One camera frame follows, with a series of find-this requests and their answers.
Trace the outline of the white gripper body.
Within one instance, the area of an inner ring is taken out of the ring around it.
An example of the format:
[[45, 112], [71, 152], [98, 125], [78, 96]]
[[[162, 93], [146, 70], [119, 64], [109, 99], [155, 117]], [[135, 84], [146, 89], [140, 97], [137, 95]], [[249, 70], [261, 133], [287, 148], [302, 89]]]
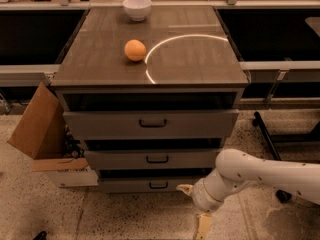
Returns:
[[203, 179], [200, 179], [193, 185], [191, 197], [194, 205], [200, 211], [205, 213], [212, 213], [223, 204], [222, 201], [211, 196], [211, 194], [205, 188]]

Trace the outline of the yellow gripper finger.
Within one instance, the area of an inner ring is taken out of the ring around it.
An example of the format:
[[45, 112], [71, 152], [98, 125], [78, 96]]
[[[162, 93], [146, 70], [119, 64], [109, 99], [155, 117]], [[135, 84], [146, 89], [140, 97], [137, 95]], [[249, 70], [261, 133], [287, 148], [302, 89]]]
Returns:
[[187, 196], [191, 196], [192, 195], [192, 191], [193, 191], [193, 186], [191, 184], [179, 184], [176, 189], [178, 191], [183, 192], [184, 194], [186, 194]]
[[212, 215], [210, 213], [197, 214], [195, 219], [194, 240], [206, 240], [212, 225]]

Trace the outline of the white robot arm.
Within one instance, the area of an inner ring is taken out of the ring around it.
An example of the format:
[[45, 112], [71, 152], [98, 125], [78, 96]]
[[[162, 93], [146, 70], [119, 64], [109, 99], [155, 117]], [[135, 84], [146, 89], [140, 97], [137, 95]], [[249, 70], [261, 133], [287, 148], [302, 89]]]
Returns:
[[196, 216], [194, 240], [205, 240], [212, 225], [212, 213], [224, 200], [253, 182], [260, 182], [320, 204], [320, 165], [304, 162], [266, 160], [237, 149], [224, 149], [215, 159], [215, 168], [194, 185], [180, 184], [178, 191], [190, 196], [202, 211]]

